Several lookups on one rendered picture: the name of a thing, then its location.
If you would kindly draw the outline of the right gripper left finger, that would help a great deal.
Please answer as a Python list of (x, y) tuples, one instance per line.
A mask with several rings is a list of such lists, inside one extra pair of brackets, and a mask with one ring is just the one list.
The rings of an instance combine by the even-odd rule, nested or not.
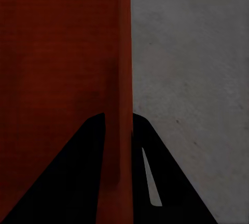
[(1, 224), (95, 224), (105, 133), (88, 118)]

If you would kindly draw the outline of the storage box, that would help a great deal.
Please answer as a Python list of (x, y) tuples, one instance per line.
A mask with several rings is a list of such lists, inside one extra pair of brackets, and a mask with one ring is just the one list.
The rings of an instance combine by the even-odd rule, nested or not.
[(0, 0), (0, 224), (105, 113), (95, 224), (134, 224), (131, 0)]

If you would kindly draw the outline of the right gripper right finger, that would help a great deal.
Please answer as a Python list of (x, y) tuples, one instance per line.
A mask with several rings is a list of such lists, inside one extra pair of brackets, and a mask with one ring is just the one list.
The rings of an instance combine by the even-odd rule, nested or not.
[[(149, 121), (133, 113), (133, 130), (134, 224), (217, 224)], [(150, 203), (142, 147), (163, 206)]]

